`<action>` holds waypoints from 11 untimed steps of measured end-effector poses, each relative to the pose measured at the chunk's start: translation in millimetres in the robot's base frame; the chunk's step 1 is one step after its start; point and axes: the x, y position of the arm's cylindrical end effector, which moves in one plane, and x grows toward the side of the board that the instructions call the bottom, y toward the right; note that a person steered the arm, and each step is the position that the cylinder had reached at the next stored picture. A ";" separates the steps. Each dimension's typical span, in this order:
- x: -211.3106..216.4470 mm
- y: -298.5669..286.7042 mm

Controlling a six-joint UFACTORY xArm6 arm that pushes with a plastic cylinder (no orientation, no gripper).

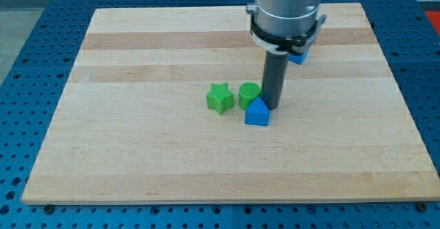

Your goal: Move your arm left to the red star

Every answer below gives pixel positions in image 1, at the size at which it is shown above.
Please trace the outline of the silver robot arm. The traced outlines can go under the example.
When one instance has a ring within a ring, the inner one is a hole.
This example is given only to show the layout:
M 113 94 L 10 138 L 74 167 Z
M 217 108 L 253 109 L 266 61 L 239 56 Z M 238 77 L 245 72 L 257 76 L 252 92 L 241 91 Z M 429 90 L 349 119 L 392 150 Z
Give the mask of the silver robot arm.
M 254 0 L 247 5 L 252 39 L 272 54 L 301 55 L 318 38 L 326 16 L 321 0 Z

